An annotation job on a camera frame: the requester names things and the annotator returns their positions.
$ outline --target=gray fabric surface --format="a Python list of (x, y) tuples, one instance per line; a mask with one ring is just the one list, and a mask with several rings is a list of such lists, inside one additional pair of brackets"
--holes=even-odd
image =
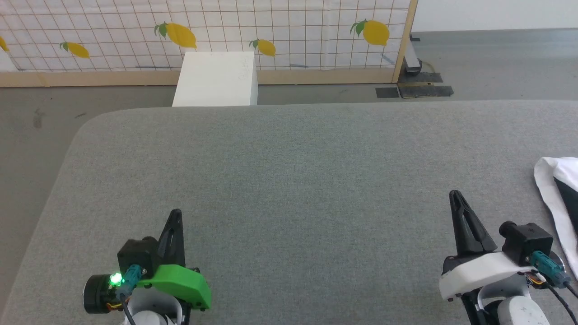
[[(157, 237), (180, 208), (187, 265), (213, 290), (193, 324), (466, 324), (438, 292), (455, 253), (448, 192), (499, 246), (509, 219), (553, 232), (532, 168), (578, 156), (577, 125), (578, 103), (564, 101), (99, 116), (66, 155), (1, 323), (119, 322), (84, 312), (86, 279), (114, 272), (128, 238)], [(532, 295), (552, 324), (570, 323), (551, 294)]]

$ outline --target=folded garment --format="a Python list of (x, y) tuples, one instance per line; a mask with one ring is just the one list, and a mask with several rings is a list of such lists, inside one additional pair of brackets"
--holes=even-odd
[(578, 158), (542, 157), (534, 166), (534, 178), (554, 217), (568, 264), (578, 278)]

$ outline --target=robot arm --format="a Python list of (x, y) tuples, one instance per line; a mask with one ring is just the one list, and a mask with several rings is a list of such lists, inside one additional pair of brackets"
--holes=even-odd
[[(554, 239), (548, 232), (533, 223), (518, 226), (507, 221), (499, 230), (505, 244), (495, 252), (496, 244), (459, 191), (450, 192), (450, 205), (458, 254), (443, 263), (439, 280), (443, 299), (460, 298), (472, 325), (547, 325), (529, 287), (550, 289), (578, 324), (553, 288), (571, 289), (563, 265), (553, 261), (560, 258), (551, 252)], [(503, 300), (484, 303), (496, 297)]]
[(124, 311), (124, 324), (188, 325), (192, 309), (211, 307), (211, 291), (200, 270), (185, 266), (180, 210), (171, 211), (158, 240), (130, 239), (117, 257), (119, 273), (88, 279), (86, 312)]

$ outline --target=white box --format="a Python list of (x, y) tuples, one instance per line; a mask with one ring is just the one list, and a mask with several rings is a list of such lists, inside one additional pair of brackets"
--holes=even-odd
[(186, 52), (174, 106), (247, 106), (257, 104), (253, 52)]

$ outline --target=wooden frame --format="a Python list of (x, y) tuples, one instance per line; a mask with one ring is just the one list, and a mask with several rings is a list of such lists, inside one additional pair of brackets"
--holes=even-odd
[[(259, 84), (396, 83), (403, 65), (418, 0), (411, 0), (395, 68), (259, 70)], [(2, 72), (0, 87), (174, 86), (180, 71)]]

